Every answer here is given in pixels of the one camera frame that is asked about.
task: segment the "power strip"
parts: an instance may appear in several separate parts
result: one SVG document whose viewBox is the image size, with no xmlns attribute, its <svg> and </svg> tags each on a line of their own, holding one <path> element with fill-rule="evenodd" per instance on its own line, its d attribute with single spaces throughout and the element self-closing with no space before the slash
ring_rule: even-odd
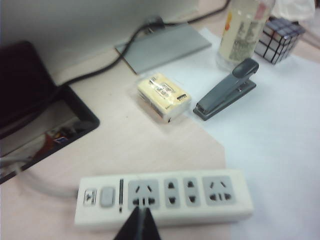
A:
<svg viewBox="0 0 320 240">
<path fill-rule="evenodd" d="M 240 170 L 194 170 L 84 177 L 74 223 L 120 228 L 133 209 L 150 208 L 158 227 L 234 222 L 253 204 Z"/>
</svg>

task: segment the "gray stapler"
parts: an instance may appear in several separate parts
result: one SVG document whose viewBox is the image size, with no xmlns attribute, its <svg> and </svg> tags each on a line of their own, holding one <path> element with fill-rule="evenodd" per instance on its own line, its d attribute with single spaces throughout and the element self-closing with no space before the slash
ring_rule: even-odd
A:
<svg viewBox="0 0 320 240">
<path fill-rule="evenodd" d="M 206 121 L 237 101 L 256 87 L 249 78 L 258 68 L 256 61 L 245 59 L 196 104 L 193 112 Z"/>
</svg>

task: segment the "white paper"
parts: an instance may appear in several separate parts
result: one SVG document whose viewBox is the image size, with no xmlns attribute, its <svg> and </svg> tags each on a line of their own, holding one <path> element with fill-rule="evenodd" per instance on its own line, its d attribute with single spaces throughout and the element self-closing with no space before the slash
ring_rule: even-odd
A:
<svg viewBox="0 0 320 240">
<path fill-rule="evenodd" d="M 191 94 L 186 114 L 223 144 L 228 168 L 244 171 L 255 212 L 232 225 L 232 239 L 318 240 L 320 65 L 294 55 L 272 65 L 255 55 L 259 70 L 251 80 L 257 87 L 202 121 L 192 109 L 229 73 L 216 66 L 220 38 L 207 29 L 200 33 L 211 48 L 153 72 Z"/>
</svg>

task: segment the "silver rubik's cube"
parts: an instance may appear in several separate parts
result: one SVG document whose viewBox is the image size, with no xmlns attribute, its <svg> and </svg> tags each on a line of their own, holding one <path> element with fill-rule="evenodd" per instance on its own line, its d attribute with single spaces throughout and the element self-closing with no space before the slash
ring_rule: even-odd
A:
<svg viewBox="0 0 320 240">
<path fill-rule="evenodd" d="M 255 52 L 272 64 L 285 59 L 305 32 L 299 24 L 284 18 L 271 18 L 264 26 Z"/>
</svg>

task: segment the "desk surface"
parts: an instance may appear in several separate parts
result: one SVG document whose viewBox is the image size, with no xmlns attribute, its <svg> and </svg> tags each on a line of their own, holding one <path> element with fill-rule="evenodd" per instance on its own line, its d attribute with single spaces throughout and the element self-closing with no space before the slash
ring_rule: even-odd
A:
<svg viewBox="0 0 320 240">
<path fill-rule="evenodd" d="M 200 12 L 213 9 L 218 3 L 202 0 Z M 220 36 L 225 17 L 226 13 L 223 13 L 193 26 L 196 29 L 206 26 Z M 320 63 L 319 50 L 302 41 L 294 53 Z M 103 66 L 116 56 L 116 52 L 110 50 L 58 73 L 54 79 L 60 84 L 75 75 Z M 100 126 L 30 170 L 59 186 L 77 186 L 83 176 L 149 172 L 151 169 L 159 172 L 182 168 L 223 168 L 223 147 L 199 125 L 184 116 L 171 124 L 160 124 L 157 118 L 145 112 L 143 104 L 138 104 L 134 97 L 136 79 L 137 76 L 121 62 L 105 74 L 74 84 L 72 88 L 100 119 Z M 76 230 L 73 227 L 74 211 L 75 201 L 61 201 L 39 194 L 24 187 L 16 177 L 1 185 L 3 239 L 98 240 L 111 239 L 115 235 L 115 232 Z M 164 240 L 229 239 L 228 228 L 227 224 L 167 228 L 161 229 L 160 234 Z M 247 232 L 244 236 L 250 239 Z"/>
</svg>

